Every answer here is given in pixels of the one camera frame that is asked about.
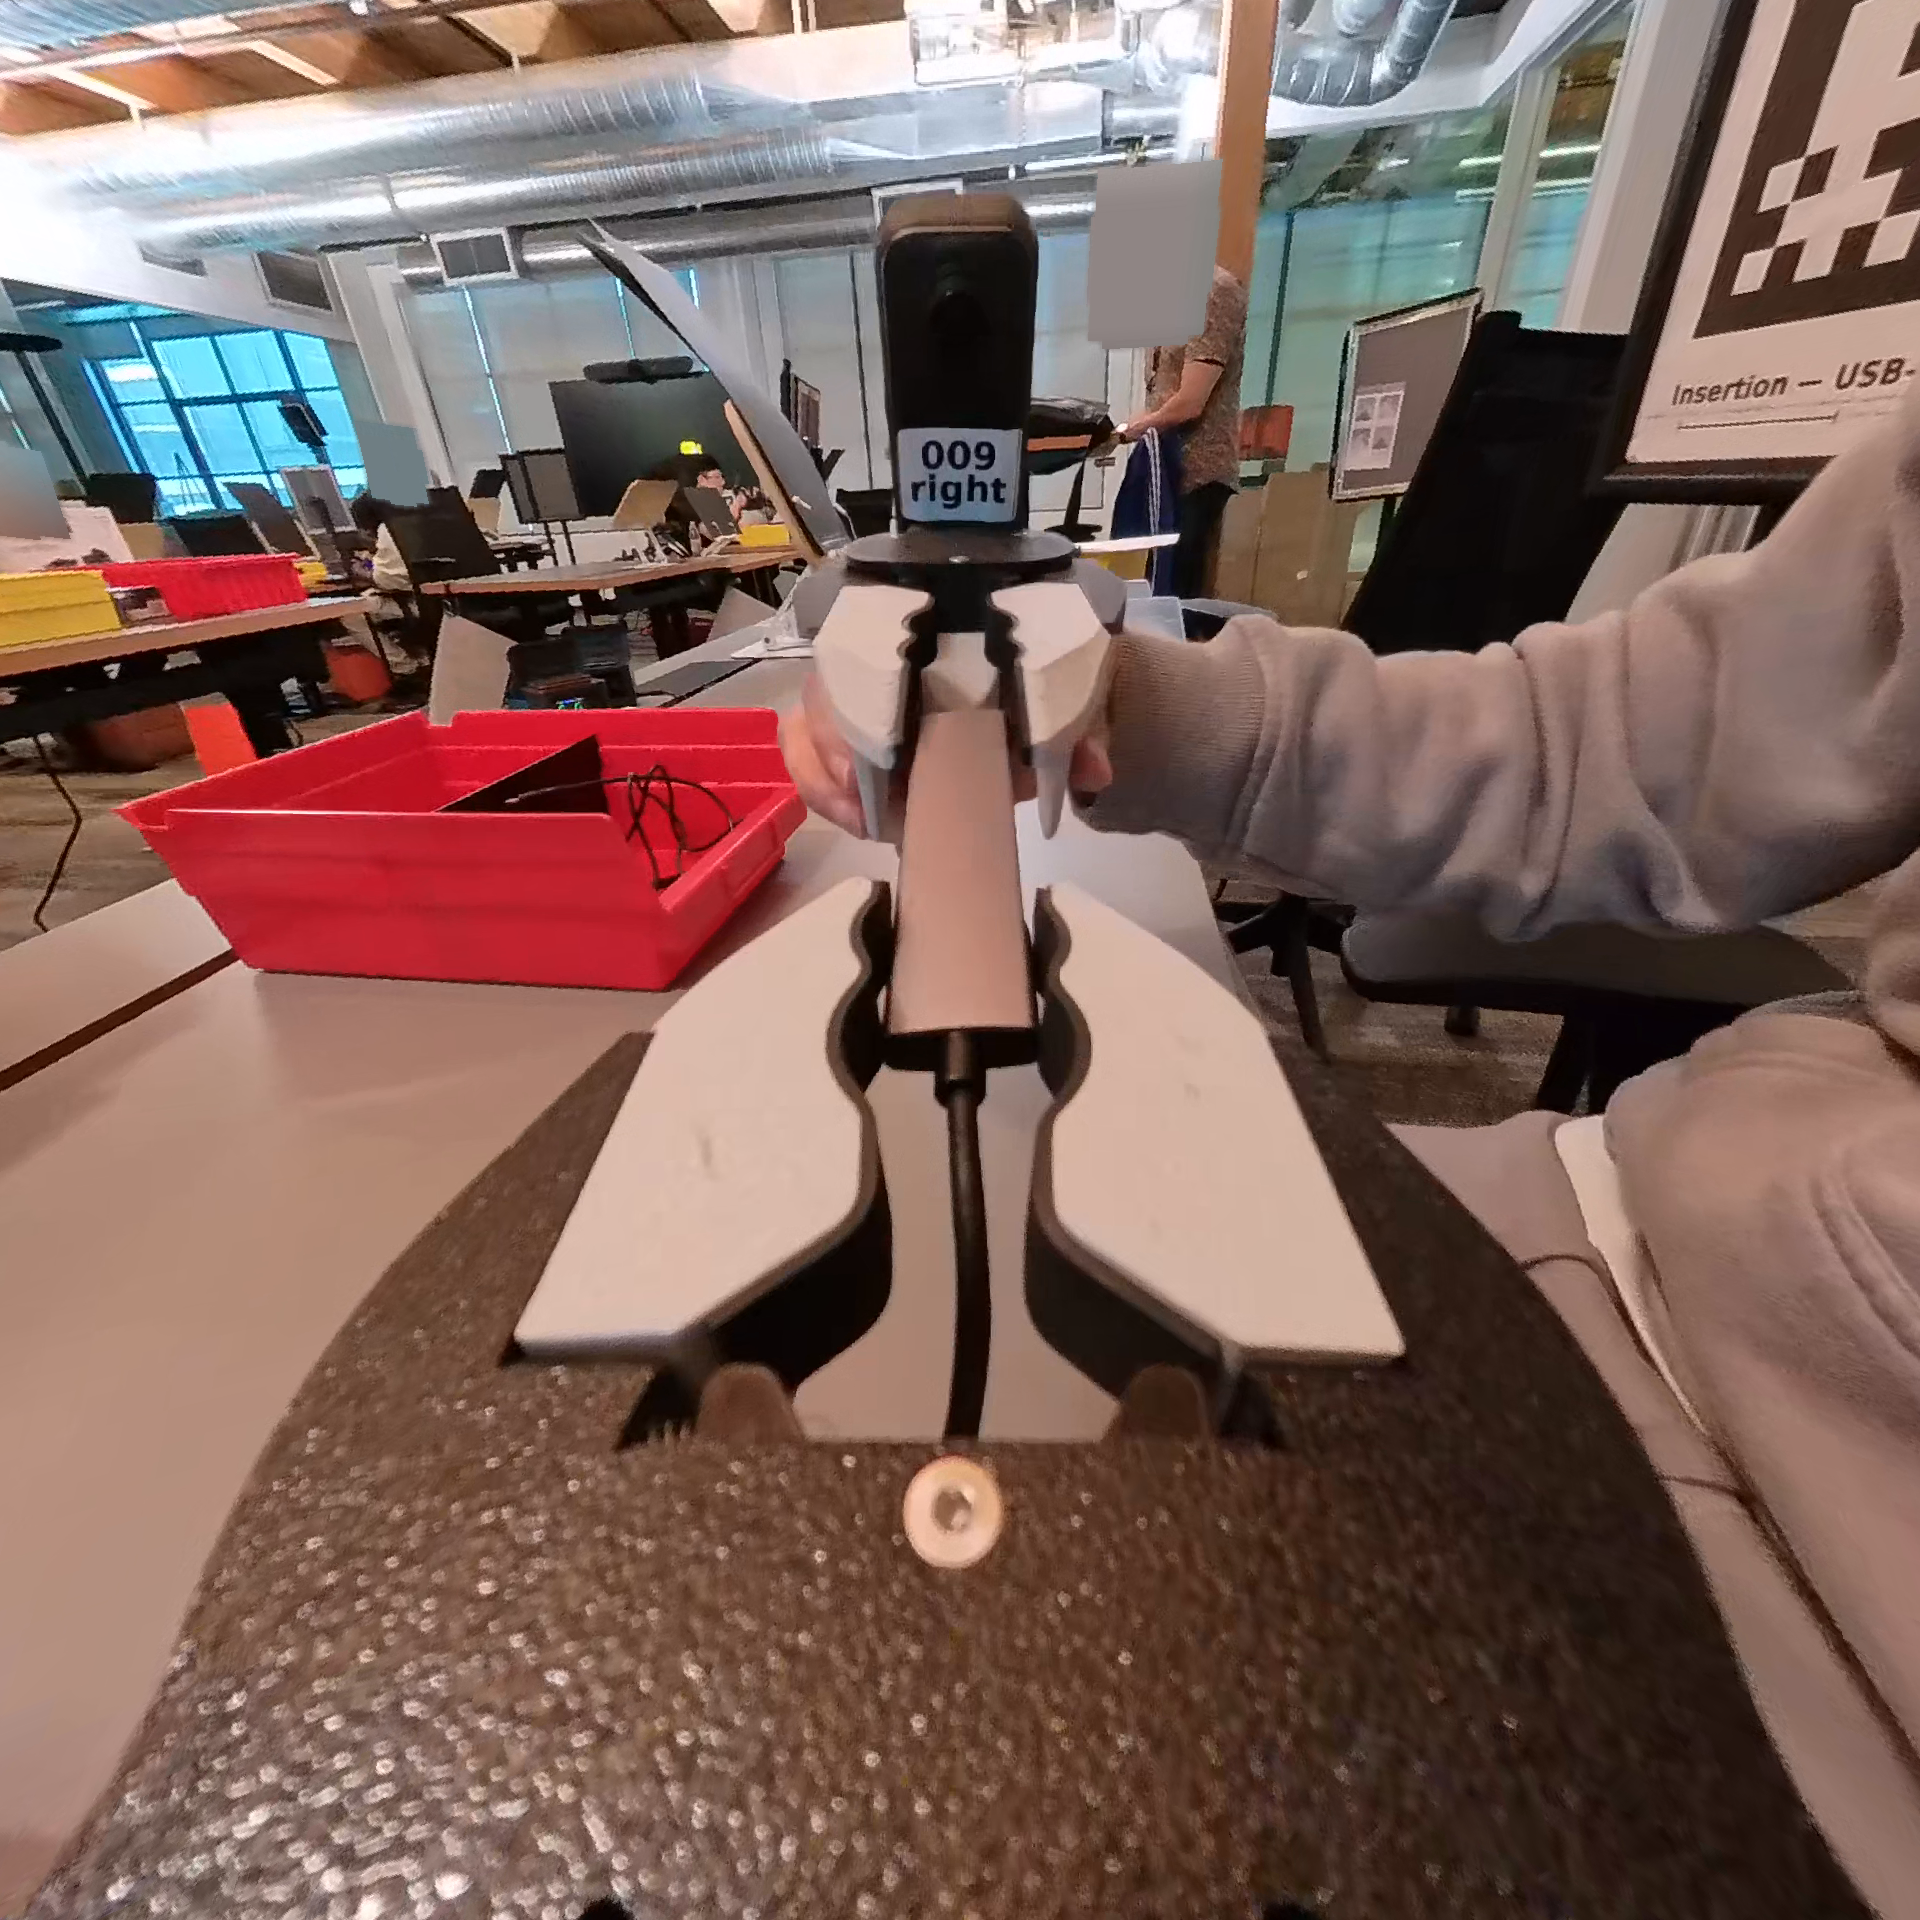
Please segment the grey pin board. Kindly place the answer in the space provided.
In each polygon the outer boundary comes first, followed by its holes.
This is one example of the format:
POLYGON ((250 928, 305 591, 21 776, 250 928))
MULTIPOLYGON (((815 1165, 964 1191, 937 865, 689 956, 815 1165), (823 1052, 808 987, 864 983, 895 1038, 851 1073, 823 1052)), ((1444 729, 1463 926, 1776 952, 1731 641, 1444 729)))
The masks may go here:
POLYGON ((1403 495, 1451 395, 1483 293, 1355 319, 1344 337, 1329 491, 1337 503, 1403 495))

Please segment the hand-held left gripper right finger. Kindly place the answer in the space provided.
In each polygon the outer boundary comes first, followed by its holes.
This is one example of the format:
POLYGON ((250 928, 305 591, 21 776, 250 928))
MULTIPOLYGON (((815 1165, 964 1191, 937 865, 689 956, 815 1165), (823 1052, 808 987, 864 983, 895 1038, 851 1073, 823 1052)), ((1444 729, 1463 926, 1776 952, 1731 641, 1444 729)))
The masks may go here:
POLYGON ((1407 1336, 1263 1019, 1076 884, 1033 902, 1041 1076, 1024 1301, 1120 1401, 1146 1368, 1233 1408, 1266 1364, 1393 1364, 1407 1336))

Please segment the red plastic bin with divider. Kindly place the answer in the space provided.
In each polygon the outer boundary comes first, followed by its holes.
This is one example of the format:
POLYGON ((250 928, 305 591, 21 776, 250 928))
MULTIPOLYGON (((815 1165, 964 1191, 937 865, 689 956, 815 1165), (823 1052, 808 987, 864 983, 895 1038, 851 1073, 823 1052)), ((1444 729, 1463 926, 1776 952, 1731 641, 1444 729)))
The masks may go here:
POLYGON ((805 823, 778 729, 417 710, 122 814, 259 971, 663 992, 805 823))

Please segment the person's grey clothing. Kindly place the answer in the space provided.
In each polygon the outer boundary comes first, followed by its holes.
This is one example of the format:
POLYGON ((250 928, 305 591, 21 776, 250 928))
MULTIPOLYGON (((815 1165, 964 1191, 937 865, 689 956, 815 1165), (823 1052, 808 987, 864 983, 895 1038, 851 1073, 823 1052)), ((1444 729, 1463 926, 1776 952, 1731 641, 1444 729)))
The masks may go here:
POLYGON ((1396 1139, 1632 1424, 1874 1915, 1919 1909, 1915 1005, 1775 1001, 1599 1117, 1396 1139))

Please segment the person's right hand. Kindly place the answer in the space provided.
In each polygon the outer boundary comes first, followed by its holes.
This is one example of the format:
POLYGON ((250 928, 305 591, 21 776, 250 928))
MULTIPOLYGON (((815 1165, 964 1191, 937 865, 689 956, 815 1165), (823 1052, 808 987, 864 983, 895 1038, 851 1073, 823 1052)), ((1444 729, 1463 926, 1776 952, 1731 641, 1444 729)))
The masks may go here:
MULTIPOLYGON (((1072 745, 1067 795, 1076 811, 1085 811, 1114 781, 1114 685, 1119 656, 1103 671, 1096 716, 1072 745)), ((809 811, 827 819, 856 838, 885 838, 869 827, 857 789, 857 756, 841 736, 832 704, 817 668, 809 668, 797 699, 781 713, 779 750, 809 811)))

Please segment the grey desk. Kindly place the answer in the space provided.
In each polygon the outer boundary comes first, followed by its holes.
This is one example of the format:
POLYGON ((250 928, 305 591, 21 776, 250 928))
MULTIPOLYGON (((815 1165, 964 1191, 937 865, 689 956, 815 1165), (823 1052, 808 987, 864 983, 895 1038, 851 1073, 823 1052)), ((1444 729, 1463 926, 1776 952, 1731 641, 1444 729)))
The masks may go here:
POLYGON ((677 992, 261 973, 171 883, 4 952, 4 1915, 114 1776, 303 1379, 677 992))

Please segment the person's right forearm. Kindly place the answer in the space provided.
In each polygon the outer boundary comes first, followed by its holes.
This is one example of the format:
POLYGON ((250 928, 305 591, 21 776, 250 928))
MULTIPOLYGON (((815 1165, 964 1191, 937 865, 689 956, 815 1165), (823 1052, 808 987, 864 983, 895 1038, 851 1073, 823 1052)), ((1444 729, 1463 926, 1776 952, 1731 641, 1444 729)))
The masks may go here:
POLYGON ((1879 880, 1866 989, 1915 1005, 1915 405, 1762 544, 1584 623, 1476 653, 1252 615, 1125 637, 1072 781, 1105 832, 1519 941, 1745 928, 1879 880))

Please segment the large black white tag poster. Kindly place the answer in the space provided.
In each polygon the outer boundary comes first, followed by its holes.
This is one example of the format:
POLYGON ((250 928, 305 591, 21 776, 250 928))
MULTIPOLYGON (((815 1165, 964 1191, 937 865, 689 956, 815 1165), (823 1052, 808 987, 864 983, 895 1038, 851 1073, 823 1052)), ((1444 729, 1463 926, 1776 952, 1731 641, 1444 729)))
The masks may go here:
POLYGON ((1915 369, 1919 5, 1723 5, 1594 491, 1786 503, 1915 369))

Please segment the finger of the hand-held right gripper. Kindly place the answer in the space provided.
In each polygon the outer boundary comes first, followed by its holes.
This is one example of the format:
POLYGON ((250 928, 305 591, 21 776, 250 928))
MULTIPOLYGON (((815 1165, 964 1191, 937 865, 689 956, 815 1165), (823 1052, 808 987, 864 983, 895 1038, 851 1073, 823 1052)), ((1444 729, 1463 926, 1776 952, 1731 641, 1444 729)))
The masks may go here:
POLYGON ((1041 832, 1057 837, 1072 753, 1112 679, 1114 630, 1081 583, 1020 583, 989 599, 989 657, 1015 759, 1033 776, 1041 832))
POLYGON ((906 837, 935 640, 932 597, 906 584, 845 584, 818 630, 823 766, 853 795, 863 833, 888 846, 906 837))

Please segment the grey USB hub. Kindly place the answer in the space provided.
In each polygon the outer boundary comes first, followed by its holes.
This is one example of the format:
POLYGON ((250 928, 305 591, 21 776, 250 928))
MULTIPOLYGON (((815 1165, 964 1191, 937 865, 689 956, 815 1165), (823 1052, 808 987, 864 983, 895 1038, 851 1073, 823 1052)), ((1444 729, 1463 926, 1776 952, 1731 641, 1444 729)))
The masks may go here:
POLYGON ((1035 1025, 1010 743, 996 709, 922 717, 898 833, 888 1038, 927 1062, 952 1033, 1020 1049, 1035 1025))

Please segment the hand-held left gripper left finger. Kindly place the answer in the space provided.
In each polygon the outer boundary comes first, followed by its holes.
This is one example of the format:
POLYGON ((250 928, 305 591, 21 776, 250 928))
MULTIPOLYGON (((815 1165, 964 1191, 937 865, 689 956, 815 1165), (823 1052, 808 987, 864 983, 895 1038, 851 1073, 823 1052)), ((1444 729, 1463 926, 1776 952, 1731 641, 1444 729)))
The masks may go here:
POLYGON ((869 1088, 895 951, 883 880, 841 880, 660 1015, 512 1342, 531 1360, 723 1364, 797 1390, 891 1289, 869 1088))

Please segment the black office chair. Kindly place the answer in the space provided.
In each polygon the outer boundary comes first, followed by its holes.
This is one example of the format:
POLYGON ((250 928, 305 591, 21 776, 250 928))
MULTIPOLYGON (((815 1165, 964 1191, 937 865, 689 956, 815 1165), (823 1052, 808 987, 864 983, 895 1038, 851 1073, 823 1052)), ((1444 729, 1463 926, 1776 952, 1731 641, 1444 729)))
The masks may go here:
POLYGON ((1312 957, 1323 952, 1359 998, 1439 1012, 1453 1039, 1476 1038, 1487 1015, 1554 1022, 1529 1101, 1543 1113, 1599 1115, 1627 1079, 1746 1012, 1855 992, 1826 956, 1772 926, 1707 935, 1573 926, 1504 943, 1458 917, 1363 915, 1297 893, 1229 897, 1229 886, 1215 888, 1228 945, 1266 956, 1319 1059, 1329 1033, 1312 957))

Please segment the yellow plastic bin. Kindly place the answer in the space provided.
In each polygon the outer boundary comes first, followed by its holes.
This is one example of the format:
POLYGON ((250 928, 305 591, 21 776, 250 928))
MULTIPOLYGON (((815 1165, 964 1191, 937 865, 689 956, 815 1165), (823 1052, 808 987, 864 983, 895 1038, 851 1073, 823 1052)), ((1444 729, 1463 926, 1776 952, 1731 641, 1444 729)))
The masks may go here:
POLYGON ((97 566, 4 572, 0 603, 3 651, 98 637, 123 625, 113 590, 97 566))

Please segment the wooden board document stand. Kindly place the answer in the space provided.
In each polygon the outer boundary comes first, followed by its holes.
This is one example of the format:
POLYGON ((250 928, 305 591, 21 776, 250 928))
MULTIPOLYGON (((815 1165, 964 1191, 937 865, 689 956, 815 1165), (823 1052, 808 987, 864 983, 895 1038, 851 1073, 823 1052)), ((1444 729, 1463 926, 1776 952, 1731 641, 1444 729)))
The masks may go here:
POLYGON ((797 427, 787 421, 778 395, 757 381, 731 335, 692 302, 672 269, 639 244, 619 239, 604 223, 591 223, 583 247, 719 381, 731 412, 735 441, 809 559, 820 561, 845 547, 853 534, 832 501, 829 481, 797 427))

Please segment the wood-edged table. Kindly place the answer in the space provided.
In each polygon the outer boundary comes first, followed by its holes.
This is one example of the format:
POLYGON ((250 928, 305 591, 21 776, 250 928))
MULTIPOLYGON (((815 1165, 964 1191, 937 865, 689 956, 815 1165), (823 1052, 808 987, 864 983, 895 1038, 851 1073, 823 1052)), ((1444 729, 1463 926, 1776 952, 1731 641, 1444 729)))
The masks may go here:
POLYGON ((3 743, 216 695, 236 709, 257 756, 288 751, 285 683, 321 685, 330 677, 327 644, 376 603, 370 591, 331 595, 7 646, 3 743))

